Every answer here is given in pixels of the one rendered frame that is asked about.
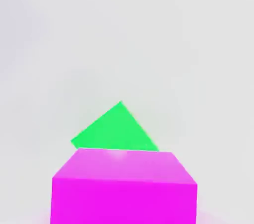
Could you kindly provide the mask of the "small magenta cube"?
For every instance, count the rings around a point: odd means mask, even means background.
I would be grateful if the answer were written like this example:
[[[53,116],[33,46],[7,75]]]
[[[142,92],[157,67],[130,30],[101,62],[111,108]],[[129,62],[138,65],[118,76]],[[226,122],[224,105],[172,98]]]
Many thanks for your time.
[[[196,224],[197,183],[170,152],[78,149],[52,178],[50,224]]]

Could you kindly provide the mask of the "small green cube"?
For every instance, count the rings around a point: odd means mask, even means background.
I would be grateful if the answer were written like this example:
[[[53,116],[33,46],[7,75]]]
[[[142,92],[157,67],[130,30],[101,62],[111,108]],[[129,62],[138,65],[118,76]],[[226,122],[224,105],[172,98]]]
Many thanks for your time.
[[[71,143],[76,149],[159,150],[121,101],[75,136]]]

